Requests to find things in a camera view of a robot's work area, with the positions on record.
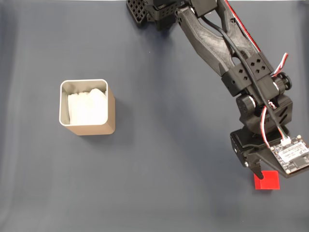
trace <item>robotic arm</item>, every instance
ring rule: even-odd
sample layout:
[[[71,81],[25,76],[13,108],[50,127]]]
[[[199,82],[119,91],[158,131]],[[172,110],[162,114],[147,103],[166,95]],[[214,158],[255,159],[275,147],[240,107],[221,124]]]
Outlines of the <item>robotic arm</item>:
[[[309,170],[309,147],[301,136],[289,137],[293,102],[284,95],[292,87],[283,72],[283,57],[274,69],[252,39],[227,0],[127,0],[139,27],[155,22],[157,30],[178,22],[195,51],[221,76],[240,111],[244,127],[230,134],[233,150],[244,167],[263,179],[260,161],[288,178]],[[204,15],[215,10],[222,29]],[[214,34],[200,21],[218,30]],[[235,64],[238,57],[240,64]]]

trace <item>red cube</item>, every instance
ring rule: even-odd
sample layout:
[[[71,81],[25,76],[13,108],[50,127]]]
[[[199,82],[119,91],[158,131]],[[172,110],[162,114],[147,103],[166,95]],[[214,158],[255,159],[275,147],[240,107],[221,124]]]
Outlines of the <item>red cube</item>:
[[[260,180],[254,175],[255,189],[279,190],[279,175],[277,171],[262,171],[264,179]]]

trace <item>connector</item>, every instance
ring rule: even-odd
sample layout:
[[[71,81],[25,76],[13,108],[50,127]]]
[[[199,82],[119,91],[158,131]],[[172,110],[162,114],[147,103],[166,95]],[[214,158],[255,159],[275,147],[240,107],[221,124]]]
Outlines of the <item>connector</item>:
[[[281,145],[282,146],[287,146],[288,144],[291,144],[291,139],[290,139],[290,137],[288,136],[287,138],[285,138],[285,139],[281,139]]]

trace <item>gray table surface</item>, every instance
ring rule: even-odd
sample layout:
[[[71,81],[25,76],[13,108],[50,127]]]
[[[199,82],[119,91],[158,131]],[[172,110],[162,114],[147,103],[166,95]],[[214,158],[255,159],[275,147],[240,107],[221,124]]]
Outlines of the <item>gray table surface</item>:
[[[229,141],[235,99],[179,26],[139,30],[124,1],[2,6],[1,231],[309,230],[309,173],[254,190]],[[274,66],[289,52],[289,129],[309,141],[309,8],[232,6]],[[78,137],[58,121],[59,87],[96,78],[116,97],[116,131]]]

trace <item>black cable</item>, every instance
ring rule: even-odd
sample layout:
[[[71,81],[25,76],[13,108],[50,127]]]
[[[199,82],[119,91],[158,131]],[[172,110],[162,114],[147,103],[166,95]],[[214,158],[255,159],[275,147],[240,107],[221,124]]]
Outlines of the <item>black cable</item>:
[[[214,23],[212,23],[211,21],[209,21],[206,17],[202,16],[201,19],[207,23],[209,26],[211,26],[212,28],[216,29],[218,32],[220,32],[223,36],[223,38],[225,39],[225,41],[231,46],[231,48],[234,50],[234,52],[236,53],[236,55],[238,56],[238,58],[240,59],[243,67],[245,68],[245,71],[247,72],[253,87],[255,89],[255,91],[258,93],[259,97],[262,99],[262,102],[264,103],[264,105],[267,108],[267,111],[271,117],[271,119],[274,121],[274,123],[276,124],[276,126],[282,131],[282,133],[284,134],[285,137],[287,137],[287,135],[285,134],[284,130],[281,128],[280,123],[278,122],[278,120],[276,119],[276,115],[274,113],[274,111],[272,110],[272,108],[270,107],[270,105],[268,104],[267,99],[265,98],[265,96],[263,95],[258,82],[256,80],[256,78],[254,77],[254,74],[252,72],[252,70],[250,69],[249,64],[247,63],[246,59],[243,57],[243,55],[241,54],[241,52],[238,50],[238,48],[236,47],[236,45],[234,44],[234,42],[231,40],[230,37],[228,37],[228,35],[226,34],[226,32],[220,28],[219,26],[215,25]]]

